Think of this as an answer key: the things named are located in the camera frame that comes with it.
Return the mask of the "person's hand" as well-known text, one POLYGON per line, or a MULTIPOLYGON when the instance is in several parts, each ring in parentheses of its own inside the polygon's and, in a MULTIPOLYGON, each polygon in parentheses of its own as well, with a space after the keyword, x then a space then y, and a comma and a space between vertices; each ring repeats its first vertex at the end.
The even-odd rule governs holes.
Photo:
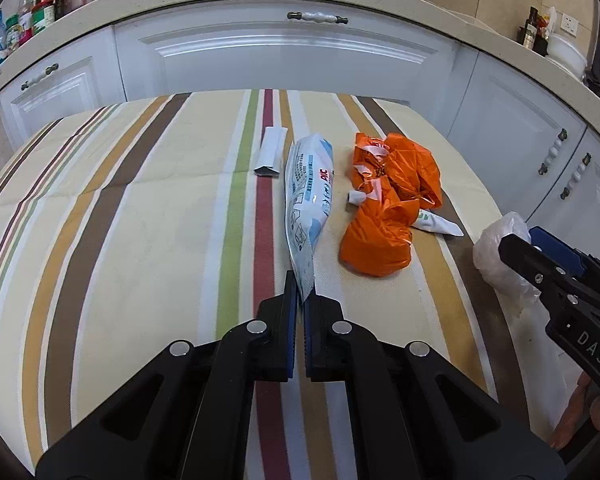
POLYGON ((548 444, 555 450, 561 450, 569 443, 579 429, 580 422, 587 417, 594 428, 600 431, 600 393, 594 393, 594 387, 592 378, 582 372, 562 417, 548 439, 548 444))

